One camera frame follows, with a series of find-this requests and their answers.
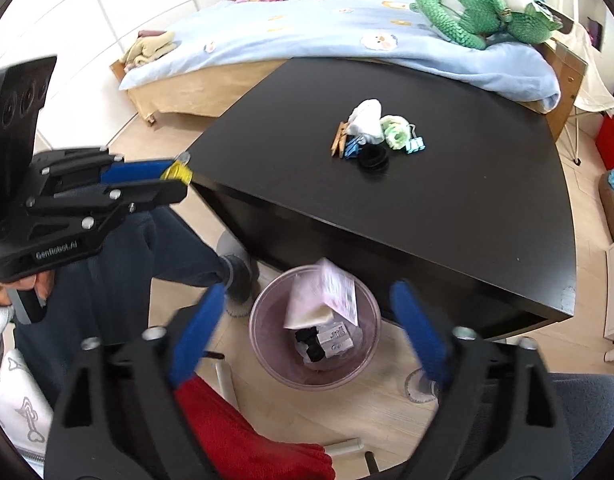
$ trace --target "bed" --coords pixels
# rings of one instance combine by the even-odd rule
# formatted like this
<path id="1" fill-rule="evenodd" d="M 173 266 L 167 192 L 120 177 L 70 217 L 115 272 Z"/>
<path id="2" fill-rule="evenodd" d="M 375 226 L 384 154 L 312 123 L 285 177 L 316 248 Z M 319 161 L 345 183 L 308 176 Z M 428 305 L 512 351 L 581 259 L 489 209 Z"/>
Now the bed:
<path id="1" fill-rule="evenodd" d="M 497 92 L 540 113 L 568 106 L 567 96 L 561 99 L 563 56 L 512 42 L 485 51 L 448 43 L 409 10 L 410 1 L 220 2 L 169 27 L 178 43 L 173 52 L 126 75 L 118 64 L 112 69 L 149 123 L 156 112 L 219 117 L 291 57 L 395 63 Z"/>

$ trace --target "human hand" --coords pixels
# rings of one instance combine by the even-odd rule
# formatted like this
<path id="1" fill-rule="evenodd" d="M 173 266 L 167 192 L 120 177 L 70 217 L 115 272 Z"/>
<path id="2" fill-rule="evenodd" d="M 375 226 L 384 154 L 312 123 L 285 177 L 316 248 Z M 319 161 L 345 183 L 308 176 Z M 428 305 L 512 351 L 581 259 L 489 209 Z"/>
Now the human hand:
<path id="1" fill-rule="evenodd" d="M 28 276 L 14 283 L 7 283 L 6 285 L 0 283 L 0 306 L 11 305 L 11 301 L 7 295 L 7 288 L 14 288 L 15 290 L 32 290 L 34 288 L 38 297 L 42 300 L 46 300 L 52 293 L 53 279 L 53 270 L 46 270 L 45 272 Z"/>

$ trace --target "red box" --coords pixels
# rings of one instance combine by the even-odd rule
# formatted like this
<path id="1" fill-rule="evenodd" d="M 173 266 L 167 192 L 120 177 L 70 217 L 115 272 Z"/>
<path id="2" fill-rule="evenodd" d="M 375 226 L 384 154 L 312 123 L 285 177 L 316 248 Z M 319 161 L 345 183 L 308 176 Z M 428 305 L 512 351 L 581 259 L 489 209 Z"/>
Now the red box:
<path id="1" fill-rule="evenodd" d="M 596 137 L 596 147 L 608 170 L 614 168 L 614 116 L 605 115 Z"/>

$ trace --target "zipper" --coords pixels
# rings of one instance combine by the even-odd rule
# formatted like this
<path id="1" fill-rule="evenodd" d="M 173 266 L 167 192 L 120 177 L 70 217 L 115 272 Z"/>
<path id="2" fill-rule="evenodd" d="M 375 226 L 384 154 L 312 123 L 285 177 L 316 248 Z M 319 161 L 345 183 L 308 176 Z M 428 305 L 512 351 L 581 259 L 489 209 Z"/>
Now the zipper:
<path id="1" fill-rule="evenodd" d="M 39 453 L 34 453 L 31 451 L 27 451 L 26 449 L 21 449 L 19 447 L 16 448 L 20 456 L 26 458 L 27 460 L 31 460 L 32 462 L 37 462 L 39 464 L 44 464 L 44 456 Z"/>

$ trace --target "wooden bed frame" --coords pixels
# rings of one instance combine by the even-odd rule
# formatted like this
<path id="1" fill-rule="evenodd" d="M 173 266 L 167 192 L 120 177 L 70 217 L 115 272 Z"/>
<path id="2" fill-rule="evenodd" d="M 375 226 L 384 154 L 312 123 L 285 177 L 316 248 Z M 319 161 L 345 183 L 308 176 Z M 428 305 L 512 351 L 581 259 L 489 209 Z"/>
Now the wooden bed frame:
<path id="1" fill-rule="evenodd" d="M 561 85 L 562 97 L 559 105 L 546 114 L 556 142 L 572 111 L 587 65 L 561 43 L 557 43 L 555 48 L 543 44 L 538 50 L 553 67 Z M 155 123 L 156 112 L 220 117 L 247 91 L 284 62 L 285 60 L 272 60 L 212 66 L 132 88 L 127 90 L 126 94 L 135 105 L 138 115 L 149 124 Z M 121 81 L 124 77 L 122 63 L 114 62 L 111 70 Z M 521 104 L 542 113 L 538 102 Z"/>

